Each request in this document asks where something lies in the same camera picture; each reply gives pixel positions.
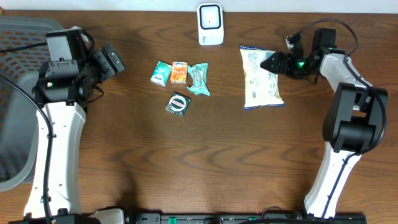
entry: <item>white wall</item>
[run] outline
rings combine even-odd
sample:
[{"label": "white wall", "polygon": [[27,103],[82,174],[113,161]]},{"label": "white wall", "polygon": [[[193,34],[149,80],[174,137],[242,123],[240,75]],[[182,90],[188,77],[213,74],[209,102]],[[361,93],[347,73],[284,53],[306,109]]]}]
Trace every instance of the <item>white wall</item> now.
[{"label": "white wall", "polygon": [[[196,11],[201,0],[0,0],[4,9]],[[226,12],[398,13],[398,0],[218,0]]]}]

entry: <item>orange packet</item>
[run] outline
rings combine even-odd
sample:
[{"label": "orange packet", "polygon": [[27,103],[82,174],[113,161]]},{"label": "orange packet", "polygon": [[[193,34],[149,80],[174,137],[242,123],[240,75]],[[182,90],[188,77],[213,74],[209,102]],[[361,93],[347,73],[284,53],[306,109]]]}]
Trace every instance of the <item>orange packet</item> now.
[{"label": "orange packet", "polygon": [[188,62],[173,62],[170,81],[172,83],[187,83]]}]

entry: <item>wooden tabletop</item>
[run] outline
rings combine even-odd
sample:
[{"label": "wooden tabletop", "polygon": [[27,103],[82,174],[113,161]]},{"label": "wooden tabletop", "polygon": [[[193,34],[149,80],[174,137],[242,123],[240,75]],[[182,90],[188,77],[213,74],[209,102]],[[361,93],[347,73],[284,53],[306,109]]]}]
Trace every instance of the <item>wooden tabletop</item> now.
[{"label": "wooden tabletop", "polygon": [[[387,130],[377,149],[353,169],[338,212],[363,212],[369,223],[398,217],[398,19],[382,14],[225,12],[224,43],[198,43],[194,12],[4,11],[6,16],[48,17],[87,30],[100,47],[112,43],[127,69],[101,87],[88,108],[80,143],[79,189],[83,211],[122,205],[165,213],[259,213],[277,205],[300,209],[322,161],[322,124],[333,91],[326,80],[279,76],[286,106],[244,110],[240,45],[287,52],[285,37],[321,18],[337,18],[357,33],[353,64],[389,92]],[[353,47],[341,25],[337,46]],[[315,27],[303,35],[307,50]],[[150,82],[158,61],[209,64],[211,96],[186,85]],[[185,117],[166,112],[174,91],[188,95]],[[0,194],[2,223],[21,219],[31,184]]]}]

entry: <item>white plastic package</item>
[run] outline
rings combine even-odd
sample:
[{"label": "white plastic package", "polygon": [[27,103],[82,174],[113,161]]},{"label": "white plastic package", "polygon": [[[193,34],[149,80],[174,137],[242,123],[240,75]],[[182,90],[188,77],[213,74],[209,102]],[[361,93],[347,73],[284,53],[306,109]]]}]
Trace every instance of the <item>white plastic package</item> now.
[{"label": "white plastic package", "polygon": [[273,53],[275,53],[275,50],[241,46],[245,110],[262,106],[285,106],[284,101],[279,96],[278,74],[268,72],[260,67],[260,63]]}]

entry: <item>plastic basket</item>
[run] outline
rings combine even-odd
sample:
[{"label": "plastic basket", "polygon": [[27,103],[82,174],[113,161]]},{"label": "plastic basket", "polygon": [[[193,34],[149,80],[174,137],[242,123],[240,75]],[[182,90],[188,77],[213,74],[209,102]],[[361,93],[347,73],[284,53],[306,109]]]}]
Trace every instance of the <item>plastic basket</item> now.
[{"label": "plastic basket", "polygon": [[[52,19],[0,17],[0,49],[45,42],[48,31],[63,29]],[[47,46],[0,54],[0,73],[32,93]],[[37,154],[36,110],[17,91],[0,82],[0,191],[31,182]]]}]

